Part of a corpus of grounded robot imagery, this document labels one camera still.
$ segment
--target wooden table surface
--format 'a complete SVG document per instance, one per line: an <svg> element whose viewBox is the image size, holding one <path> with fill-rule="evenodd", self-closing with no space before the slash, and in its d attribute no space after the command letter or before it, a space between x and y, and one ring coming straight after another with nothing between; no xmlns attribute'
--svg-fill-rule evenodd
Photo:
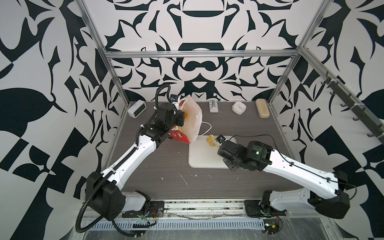
<svg viewBox="0 0 384 240"><path fill-rule="evenodd" d="M289 156L274 119L272 116L267 119L260 118L254 102L245 102L247 109L242 115L232 111L233 103L218 103L218 113L210 113L207 102L198 104L203 111L203 121L212 124L212 129L207 134L270 134L274 137L278 149ZM136 119L127 116L115 147L113 161L132 146L137 129L152 115L153 106L154 103L148 102L147 109ZM209 125L202 124L200 134L208 127ZM251 140L274 146L269 136L236 137L236 140L244 146ZM140 190L157 199L251 198L261 197L265 190L286 191L300 187L285 178L266 172L192 168L188 164L188 144L167 139L134 171L123 191Z"/></svg>

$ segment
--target plastic bag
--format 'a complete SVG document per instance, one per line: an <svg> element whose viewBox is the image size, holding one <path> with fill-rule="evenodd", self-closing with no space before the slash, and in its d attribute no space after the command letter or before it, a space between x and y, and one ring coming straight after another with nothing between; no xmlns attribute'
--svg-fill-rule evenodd
<svg viewBox="0 0 384 240"><path fill-rule="evenodd" d="M203 112L201 111L200 106L195 102L191 95L188 95L183 99L179 99L176 108L185 113L184 126L176 126L169 131L169 135L180 142L194 142L199 135L200 126L203 120Z"/></svg>

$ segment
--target white cutting board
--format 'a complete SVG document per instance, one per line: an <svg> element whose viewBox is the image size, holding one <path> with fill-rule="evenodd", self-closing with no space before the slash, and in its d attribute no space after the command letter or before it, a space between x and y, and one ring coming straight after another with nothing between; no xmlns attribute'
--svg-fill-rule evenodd
<svg viewBox="0 0 384 240"><path fill-rule="evenodd" d="M189 144L189 165L198 168L228 168L223 162L223 157L217 154L219 146L211 147L206 140L208 136L197 136L196 141ZM236 139L233 137L231 142L236 143Z"/></svg>

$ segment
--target black motor joint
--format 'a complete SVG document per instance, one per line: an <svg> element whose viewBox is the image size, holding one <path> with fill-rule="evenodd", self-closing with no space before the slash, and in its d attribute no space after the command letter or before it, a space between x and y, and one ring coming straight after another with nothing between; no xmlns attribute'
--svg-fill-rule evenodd
<svg viewBox="0 0 384 240"><path fill-rule="evenodd" d="M217 154L224 158L231 171L244 168L251 171L262 171L267 165L273 148L259 141L250 141L247 147L231 141L223 141Z"/></svg>
<svg viewBox="0 0 384 240"><path fill-rule="evenodd" d="M158 147L168 138L168 132L172 128L175 126L182 127L184 125L184 116L185 113L181 110L177 110L175 105L171 103L162 103L157 108L156 117L141 131L141 135L151 137Z"/></svg>

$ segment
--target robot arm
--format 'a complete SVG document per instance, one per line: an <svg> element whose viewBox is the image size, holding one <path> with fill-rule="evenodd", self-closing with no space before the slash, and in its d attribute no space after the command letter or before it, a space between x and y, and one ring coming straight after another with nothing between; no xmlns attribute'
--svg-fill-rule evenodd
<svg viewBox="0 0 384 240"><path fill-rule="evenodd" d="M123 159L133 150L134 147L137 147L136 143L134 143L114 164L102 171L101 174L106 175L112 171L113 167L123 161ZM147 135L139 136L139 147L137 147L136 151L123 164L121 164L121 166L116 170L116 173L112 174L108 178L108 181L115 181L115 185L121 190L136 168L148 155L153 153L156 148L156 142L152 140L151 137Z"/></svg>
<svg viewBox="0 0 384 240"><path fill-rule="evenodd" d="M269 213L284 210L315 209L331 218L343 218L349 209L349 196L344 193L347 183L346 174L321 171L297 162L264 143L251 141L248 147L218 139L222 143L218 155L222 156L231 171L238 168L251 171L265 171L284 177L304 188L276 192L265 191L260 208L254 209L251 215L261 217L263 209Z"/></svg>

